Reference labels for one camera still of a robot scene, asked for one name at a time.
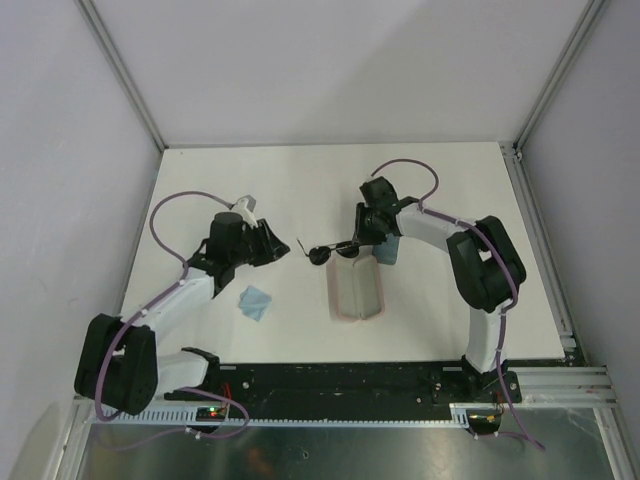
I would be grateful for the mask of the blue-grey glasses case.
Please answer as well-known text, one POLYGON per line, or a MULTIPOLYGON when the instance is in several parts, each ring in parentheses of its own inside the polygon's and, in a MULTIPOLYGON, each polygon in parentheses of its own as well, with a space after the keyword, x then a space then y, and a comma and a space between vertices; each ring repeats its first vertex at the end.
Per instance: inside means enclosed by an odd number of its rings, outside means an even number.
POLYGON ((379 245, 375 245, 372 254, 381 265, 395 265, 398 259, 400 238, 389 234, 379 245))

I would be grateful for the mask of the small blue cloth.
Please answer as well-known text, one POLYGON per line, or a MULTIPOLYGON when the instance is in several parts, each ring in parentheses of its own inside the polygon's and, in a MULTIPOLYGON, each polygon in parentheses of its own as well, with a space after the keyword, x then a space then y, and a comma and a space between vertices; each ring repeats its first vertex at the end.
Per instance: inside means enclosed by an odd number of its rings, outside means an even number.
POLYGON ((260 322, 271 303, 272 297, 269 294, 248 286, 240 295, 238 307, 244 316, 260 322))

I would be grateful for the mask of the brown thin-frame glasses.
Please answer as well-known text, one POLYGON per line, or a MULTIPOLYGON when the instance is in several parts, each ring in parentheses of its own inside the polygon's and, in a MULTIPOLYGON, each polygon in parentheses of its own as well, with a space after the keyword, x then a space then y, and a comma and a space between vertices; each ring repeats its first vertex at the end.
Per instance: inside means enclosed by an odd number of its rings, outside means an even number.
POLYGON ((351 240, 330 245, 315 246, 307 250, 299 238, 296 239, 296 242, 303 255, 314 266, 326 264, 333 253, 337 253, 339 256, 347 259, 354 259, 360 254, 361 247, 361 244, 358 241, 351 240))

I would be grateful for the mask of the pink glasses case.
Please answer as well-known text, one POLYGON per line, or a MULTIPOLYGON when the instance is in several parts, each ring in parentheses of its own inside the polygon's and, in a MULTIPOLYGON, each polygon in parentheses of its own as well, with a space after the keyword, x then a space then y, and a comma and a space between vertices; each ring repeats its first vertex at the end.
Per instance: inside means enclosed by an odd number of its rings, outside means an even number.
POLYGON ((335 320, 366 321, 384 313, 382 281, 374 256, 335 257, 326 273, 329 311, 335 320))

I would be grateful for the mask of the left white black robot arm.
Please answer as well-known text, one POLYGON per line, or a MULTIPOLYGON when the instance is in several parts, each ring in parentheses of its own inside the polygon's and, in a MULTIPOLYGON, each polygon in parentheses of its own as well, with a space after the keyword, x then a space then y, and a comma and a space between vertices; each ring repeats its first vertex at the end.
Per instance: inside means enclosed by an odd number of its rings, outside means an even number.
POLYGON ((158 347, 189 314, 212 301, 237 268, 271 264, 290 251, 267 221, 215 215, 209 235, 187 260, 180 279, 138 311, 99 314, 88 326, 74 379, 75 392, 118 412, 137 415, 158 395, 187 388, 197 398, 221 387, 219 359, 195 347, 161 356, 158 347))

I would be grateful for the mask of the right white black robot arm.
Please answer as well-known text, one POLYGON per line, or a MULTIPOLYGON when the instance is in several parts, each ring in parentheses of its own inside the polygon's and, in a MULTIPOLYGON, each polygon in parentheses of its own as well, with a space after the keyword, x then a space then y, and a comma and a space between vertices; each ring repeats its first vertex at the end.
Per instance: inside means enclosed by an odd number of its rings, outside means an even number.
POLYGON ((456 288, 469 306, 469 339, 462 357, 461 388, 484 401, 497 385, 511 401, 504 345, 508 313, 518 304, 525 266, 506 229, 495 216, 466 221, 426 209, 414 197, 399 198, 383 177, 360 186, 354 241, 377 246, 388 238, 419 240, 448 255, 456 288))

